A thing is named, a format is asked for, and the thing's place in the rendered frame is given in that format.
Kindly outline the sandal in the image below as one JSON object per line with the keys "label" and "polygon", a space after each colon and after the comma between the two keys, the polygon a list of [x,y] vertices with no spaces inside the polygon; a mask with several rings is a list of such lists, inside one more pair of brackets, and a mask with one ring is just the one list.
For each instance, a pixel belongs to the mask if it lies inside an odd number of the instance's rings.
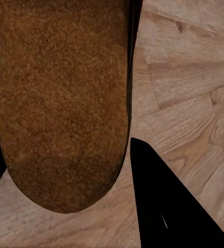
{"label": "sandal", "polygon": [[0,0],[0,147],[35,204],[76,213],[124,163],[143,0]]}

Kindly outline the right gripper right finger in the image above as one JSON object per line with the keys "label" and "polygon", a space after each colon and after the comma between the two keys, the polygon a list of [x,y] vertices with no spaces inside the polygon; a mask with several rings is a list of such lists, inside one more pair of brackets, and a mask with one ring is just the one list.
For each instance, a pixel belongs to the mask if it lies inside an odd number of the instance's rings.
{"label": "right gripper right finger", "polygon": [[130,139],[141,248],[224,248],[224,232],[146,142]]}

